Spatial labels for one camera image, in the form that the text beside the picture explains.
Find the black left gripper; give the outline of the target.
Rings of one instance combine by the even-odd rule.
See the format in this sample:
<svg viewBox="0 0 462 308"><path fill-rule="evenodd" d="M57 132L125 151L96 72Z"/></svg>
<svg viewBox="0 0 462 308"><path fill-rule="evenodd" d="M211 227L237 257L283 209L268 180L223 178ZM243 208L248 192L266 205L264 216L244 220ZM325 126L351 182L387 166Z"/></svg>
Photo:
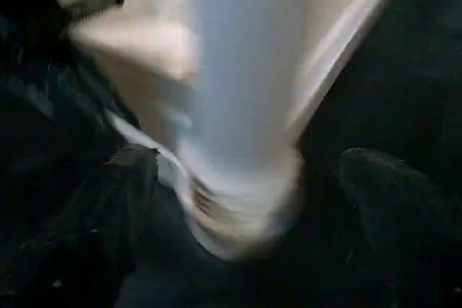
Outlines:
<svg viewBox="0 0 462 308"><path fill-rule="evenodd" d="M84 20L125 0L73 0L69 19ZM67 49L66 10L58 0L1 0L1 48L25 45L31 49Z"/></svg>

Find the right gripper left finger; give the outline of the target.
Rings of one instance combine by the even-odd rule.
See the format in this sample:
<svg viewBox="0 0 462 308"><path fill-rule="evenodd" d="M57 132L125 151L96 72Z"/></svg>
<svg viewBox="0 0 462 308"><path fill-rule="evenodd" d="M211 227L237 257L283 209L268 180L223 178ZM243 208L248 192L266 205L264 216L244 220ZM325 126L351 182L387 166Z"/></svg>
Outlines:
<svg viewBox="0 0 462 308"><path fill-rule="evenodd" d="M72 188L1 183L1 305L112 307L133 270L157 151L130 145Z"/></svg>

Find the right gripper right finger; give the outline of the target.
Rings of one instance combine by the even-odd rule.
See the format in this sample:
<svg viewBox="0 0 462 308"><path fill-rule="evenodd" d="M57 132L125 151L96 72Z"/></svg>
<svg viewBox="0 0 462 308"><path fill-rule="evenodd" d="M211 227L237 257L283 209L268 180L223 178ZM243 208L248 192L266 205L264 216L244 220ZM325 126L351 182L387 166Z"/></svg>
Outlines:
<svg viewBox="0 0 462 308"><path fill-rule="evenodd" d="M461 210L424 173L376 150L344 151L337 177L394 305L460 307Z"/></svg>

